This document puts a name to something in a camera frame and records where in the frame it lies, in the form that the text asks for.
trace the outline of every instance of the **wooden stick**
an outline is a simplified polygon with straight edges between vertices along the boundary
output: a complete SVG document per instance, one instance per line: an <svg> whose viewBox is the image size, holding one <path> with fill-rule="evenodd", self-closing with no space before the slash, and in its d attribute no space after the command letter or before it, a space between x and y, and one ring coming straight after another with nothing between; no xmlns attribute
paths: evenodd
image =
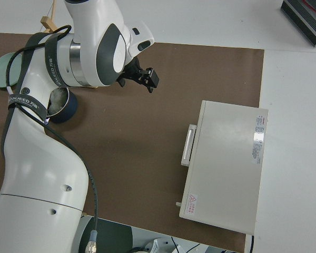
<svg viewBox="0 0 316 253"><path fill-rule="evenodd" d="M53 0L53 7L52 7L52 14L51 14L51 20L52 21L54 21L55 10L56 10L56 0Z"/></svg>
<svg viewBox="0 0 316 253"><path fill-rule="evenodd" d="M54 24L54 22L48 16L43 16L41 18L41 24L43 24L43 26L46 29L49 29L51 32L53 32L57 29L57 26Z"/></svg>

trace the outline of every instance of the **brown paper surface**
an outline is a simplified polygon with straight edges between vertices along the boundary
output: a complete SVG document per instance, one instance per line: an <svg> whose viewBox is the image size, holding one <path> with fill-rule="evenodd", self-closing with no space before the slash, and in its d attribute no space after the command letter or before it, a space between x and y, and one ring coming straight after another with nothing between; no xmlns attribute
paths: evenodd
<svg viewBox="0 0 316 253"><path fill-rule="evenodd" d="M30 35L0 34L0 56ZM71 88L76 114L52 127L82 154L95 176L101 218L243 252L245 235L179 218L187 167L180 165L202 100L259 106L263 50L156 43L139 55L160 78L152 94L132 81ZM7 92L0 89L0 143ZM0 150L0 187L4 159ZM84 209L93 214L88 192Z"/></svg>

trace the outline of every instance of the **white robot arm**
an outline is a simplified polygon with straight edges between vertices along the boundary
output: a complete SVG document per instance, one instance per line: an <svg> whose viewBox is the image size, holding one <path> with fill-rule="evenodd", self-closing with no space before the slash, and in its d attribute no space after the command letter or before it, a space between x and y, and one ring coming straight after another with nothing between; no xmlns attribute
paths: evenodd
<svg viewBox="0 0 316 253"><path fill-rule="evenodd" d="M75 34L35 34L3 134L5 178L0 191L0 253L70 253L88 187L89 170L73 148L44 132L50 93L62 86L108 86L132 79L157 87L137 55L154 43L144 24L124 25L114 0L65 0ZM95 252L92 241L86 252Z"/></svg>

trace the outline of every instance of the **black cable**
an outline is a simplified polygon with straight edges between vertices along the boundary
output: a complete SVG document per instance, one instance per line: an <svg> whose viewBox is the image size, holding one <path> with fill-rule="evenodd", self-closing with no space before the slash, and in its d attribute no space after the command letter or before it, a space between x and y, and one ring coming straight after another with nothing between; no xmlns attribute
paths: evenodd
<svg viewBox="0 0 316 253"><path fill-rule="evenodd" d="M53 33L58 33L59 31L64 30L64 29L66 29L66 31L58 36L58 40L64 38L70 32L72 27L70 25L64 25L64 26L60 27L59 29L56 29ZM44 47L44 45L45 45L45 43L41 43L41 44L37 44L34 46L23 47L23 48L20 48L18 51L16 51L12 55L11 59L9 59L9 62L7 64L7 68L6 68L6 87L10 86L9 72L11 71L11 66L13 64L14 59L22 52L29 51L29 50L35 50L37 48Z"/></svg>
<svg viewBox="0 0 316 253"><path fill-rule="evenodd" d="M88 167L88 165L86 164L86 162L84 161L84 159L82 158L81 154L74 148L74 146L72 146L63 136L61 136L60 134L58 134L55 130L53 130L50 126L46 125L45 123L43 123L42 121L40 121L39 119L37 119L36 117L34 117L33 115L31 115L29 112L27 112L21 105L16 104L15 105L21 112L23 112L26 116L28 116L29 118L31 118L32 120L34 120L36 123L38 123L39 125L43 126L45 129L47 129L49 132L51 132L52 134L54 134L56 137L58 137L69 149L71 149L75 154L78 155L78 157L82 160L82 162L85 165L86 171L88 173L90 182L91 182L91 186L94 192L94 201L95 201L95 230L97 230L97 222L98 222L98 198L97 198L97 188L96 188L96 184L95 184L95 179L92 176L92 173Z"/></svg>
<svg viewBox="0 0 316 253"><path fill-rule="evenodd" d="M58 33L59 31L61 30L64 30L66 29L66 31L62 34L60 34L58 36L58 40L61 40L62 38L64 38L69 32L70 30L72 29L72 27L70 25L65 25L65 26L62 26L60 27L59 29L55 30L53 32L54 33ZM10 86L10 83L9 83L9 73L10 73L10 70L11 70L11 66L12 66L12 63L14 61L14 59L19 55L19 53L21 52L25 52L25 51L29 51L29 50L34 50L34 49L37 49L37 48L40 48L40 47L44 47L45 46L45 43L41 43L41 44L37 44L37 45L34 45L34 46L28 46L28 47L24 47L24 48L21 48L19 49L18 51L16 51L13 56L11 57L11 59L9 60L8 62L8 65L7 65L7 69L6 69L6 87L9 87ZM57 136L69 149L71 149L75 154L78 155L78 157L82 160L82 162L84 163L85 165L85 168L86 168L86 171L88 173L88 176L89 176L89 179L90 179L90 182L91 182L91 185L92 185L92 189L93 189L93 192L94 192L94 202L95 202L95 225L94 225L94 229L97 230L97 223L98 223L98 197L97 197L97 188L96 188L96 184L95 184L95 179L90 171L90 169L88 168L88 165L86 164L86 162L83 160L81 154L64 138L62 137L61 135L59 135L55 130L53 130L52 128L50 128L50 126L44 124L44 122L40 121L39 119L37 119L36 117L32 116L30 113L28 113L24 108L22 108L20 105L16 104L15 105L17 108L20 109L20 111L22 111L26 116L28 116L29 118L31 118L32 120L34 120L36 123L38 123L39 125L43 126L44 128L48 129L49 132L53 133L55 136Z"/></svg>
<svg viewBox="0 0 316 253"><path fill-rule="evenodd" d="M190 248L188 251L186 251L186 253L189 253L192 249L198 247L200 244L195 245L194 247Z"/></svg>
<svg viewBox="0 0 316 253"><path fill-rule="evenodd" d="M171 239L172 239L172 241L173 241L173 243L174 243L175 249L176 249L176 250L177 250L177 252L179 253L179 250L178 250L177 244L175 244L175 242L174 242L174 240L173 240L173 237L172 237L172 236L171 236Z"/></svg>
<svg viewBox="0 0 316 253"><path fill-rule="evenodd" d="M251 244L251 249L249 253L253 253L253 248L254 248L254 236L252 236L252 244Z"/></svg>

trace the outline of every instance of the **warning label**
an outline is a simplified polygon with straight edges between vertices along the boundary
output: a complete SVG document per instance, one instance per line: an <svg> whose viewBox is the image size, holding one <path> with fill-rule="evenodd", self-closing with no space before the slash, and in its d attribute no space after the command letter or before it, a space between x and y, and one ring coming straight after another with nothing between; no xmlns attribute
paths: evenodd
<svg viewBox="0 0 316 253"><path fill-rule="evenodd" d="M186 214L194 215L197 199L198 199L197 195L189 194L189 197L187 199Z"/></svg>
<svg viewBox="0 0 316 253"><path fill-rule="evenodd" d="M265 128L265 117L259 115L256 118L255 123L255 133L253 141L253 151L252 151L252 163L260 164L262 159L262 146L264 139L264 128Z"/></svg>

